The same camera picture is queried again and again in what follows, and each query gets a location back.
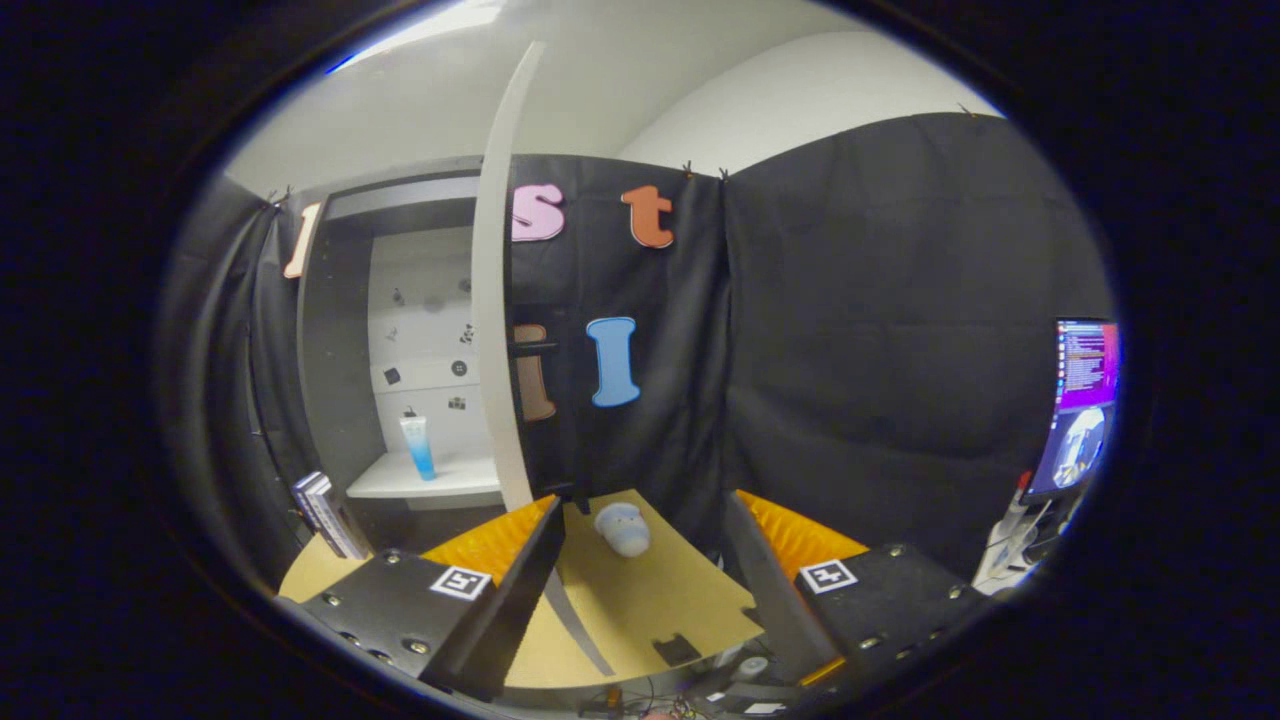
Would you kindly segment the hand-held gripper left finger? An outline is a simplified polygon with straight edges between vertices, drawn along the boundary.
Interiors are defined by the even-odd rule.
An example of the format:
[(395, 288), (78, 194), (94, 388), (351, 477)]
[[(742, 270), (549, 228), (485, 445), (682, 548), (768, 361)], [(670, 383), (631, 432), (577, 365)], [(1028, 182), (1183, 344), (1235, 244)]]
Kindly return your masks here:
[(279, 601), (397, 676), (492, 701), (559, 557), (564, 505), (548, 495), (426, 553), (378, 551)]

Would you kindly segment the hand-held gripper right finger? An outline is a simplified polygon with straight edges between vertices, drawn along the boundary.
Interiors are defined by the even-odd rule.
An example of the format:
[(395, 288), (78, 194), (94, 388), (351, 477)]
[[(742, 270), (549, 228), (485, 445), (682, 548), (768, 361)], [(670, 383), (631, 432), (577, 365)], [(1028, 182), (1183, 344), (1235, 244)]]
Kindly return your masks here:
[(993, 601), (910, 544), (867, 546), (742, 489), (724, 533), (782, 674), (805, 691), (869, 691), (933, 661)]

